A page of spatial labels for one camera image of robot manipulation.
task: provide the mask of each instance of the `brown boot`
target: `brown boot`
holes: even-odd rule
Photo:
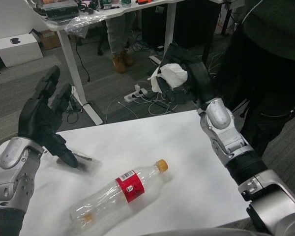
[[[118,56],[113,55],[113,63],[118,73],[122,74],[127,71],[127,68],[123,62],[121,55],[118,55]]]
[[[134,61],[131,58],[131,56],[128,55],[127,50],[124,50],[121,53],[121,56],[122,56],[122,59],[123,59],[125,65],[127,65],[127,66],[133,65]]]

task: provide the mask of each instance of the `robotic arm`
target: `robotic arm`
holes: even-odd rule
[[[60,70],[52,67],[38,83],[34,96],[22,109],[18,137],[12,138],[0,156],[0,236],[17,236],[34,192],[35,174],[44,149],[76,168],[78,162],[56,132],[67,109],[71,86],[66,84],[55,96]]]
[[[247,212],[256,228],[276,236],[285,235],[288,228],[295,227],[295,194],[236,130],[234,116],[216,96],[204,64],[173,44],[160,67],[168,63],[178,63],[188,72],[188,80],[171,89],[163,78],[157,77],[167,102],[177,105],[194,101],[214,152],[238,184],[242,197],[250,202]]]

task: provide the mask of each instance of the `bottle cap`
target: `bottle cap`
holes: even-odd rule
[[[83,217],[83,219],[84,219],[84,220],[86,221],[86,223],[88,224],[88,223],[90,223],[90,222],[93,221],[94,216],[93,216],[92,213],[87,213],[87,214]]]
[[[166,163],[166,161],[164,161],[163,159],[162,160],[159,160],[157,163],[156,163],[156,166],[159,168],[159,171],[161,173],[165,172],[168,170],[168,165]]]

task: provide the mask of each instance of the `gray carpet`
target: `gray carpet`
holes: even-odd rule
[[[149,104],[126,104],[123,101],[123,94],[133,91],[134,85],[138,81],[146,81],[148,78],[147,71],[153,68],[153,64],[148,60],[150,52],[134,53],[130,52],[135,60],[135,64],[128,69],[126,74],[117,74],[114,71],[111,62],[109,48],[106,45],[105,54],[97,55],[96,39],[88,39],[83,42],[83,46],[78,47],[85,68],[87,68],[91,82],[87,83],[87,74],[83,70],[81,63],[74,52],[79,73],[84,85],[86,97],[88,101],[93,102],[94,110],[105,121],[106,112],[108,110],[107,123],[120,122],[125,120],[136,119],[136,117],[123,106],[117,103],[121,102],[139,118],[150,117],[148,113]],[[227,39],[216,36],[213,44],[213,51],[209,57],[209,61],[216,54],[226,49]],[[195,54],[201,53],[201,47],[193,49]],[[59,84],[72,83],[71,76],[65,62],[61,48],[43,51],[44,58],[35,60],[23,65],[6,68],[0,74],[0,144],[9,140],[17,134],[18,117],[21,109],[34,92],[34,88],[44,73],[48,71],[52,65],[58,65],[61,70]],[[148,84],[139,82],[144,88],[149,88]],[[178,106],[175,111],[183,112],[194,109],[192,103]],[[153,106],[154,113],[164,113],[166,109]],[[243,119],[239,117],[240,110],[236,112],[236,125],[241,127]],[[69,122],[74,122],[76,114],[70,115]],[[67,114],[63,116],[64,122],[60,130],[70,130],[82,127],[93,126],[93,122],[86,113],[79,114],[79,119],[74,124],[66,122]],[[270,143],[264,155],[265,163],[273,168],[279,176],[286,181],[287,185],[295,192],[295,119],[290,121],[284,128],[282,134]],[[225,227],[253,229],[250,220],[244,220],[229,224]]]

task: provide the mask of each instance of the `dark jacket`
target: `dark jacket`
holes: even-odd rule
[[[258,2],[246,0],[246,12]],[[244,31],[270,53],[295,60],[295,0],[264,0],[245,20]]]

